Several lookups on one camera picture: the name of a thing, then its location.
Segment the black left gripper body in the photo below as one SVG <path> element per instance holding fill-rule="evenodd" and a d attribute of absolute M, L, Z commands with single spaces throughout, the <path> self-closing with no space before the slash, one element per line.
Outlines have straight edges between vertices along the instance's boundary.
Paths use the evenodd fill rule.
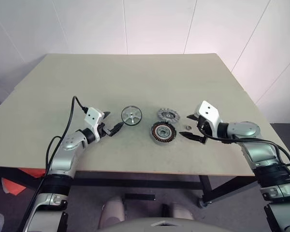
<path fill-rule="evenodd" d="M 100 138 L 103 138 L 106 135 L 111 137 L 111 131 L 105 127 L 103 122 L 98 125 L 98 134 Z"/>

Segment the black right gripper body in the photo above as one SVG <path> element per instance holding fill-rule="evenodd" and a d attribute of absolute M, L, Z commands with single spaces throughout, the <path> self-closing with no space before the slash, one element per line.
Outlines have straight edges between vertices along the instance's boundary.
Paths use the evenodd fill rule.
<path fill-rule="evenodd" d="M 212 138 L 213 132 L 210 124 L 203 116 L 197 117 L 197 128 L 203 135 L 203 138 Z"/>

